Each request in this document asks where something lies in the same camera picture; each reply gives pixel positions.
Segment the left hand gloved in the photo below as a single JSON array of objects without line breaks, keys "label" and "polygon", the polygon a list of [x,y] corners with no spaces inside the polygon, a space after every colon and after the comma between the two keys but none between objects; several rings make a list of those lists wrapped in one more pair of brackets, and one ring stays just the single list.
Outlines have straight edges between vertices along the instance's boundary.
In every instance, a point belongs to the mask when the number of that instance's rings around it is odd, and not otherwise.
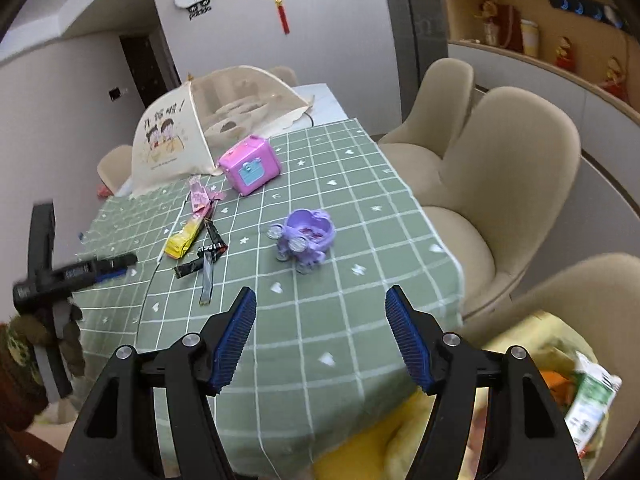
[{"label": "left hand gloved", "polygon": [[[85,375],[86,361],[78,322],[82,312],[70,305],[70,320],[58,343],[62,357],[75,377]],[[53,336],[33,315],[17,315],[1,325],[1,423],[24,431],[49,404],[35,357],[35,346],[50,344]]]}]

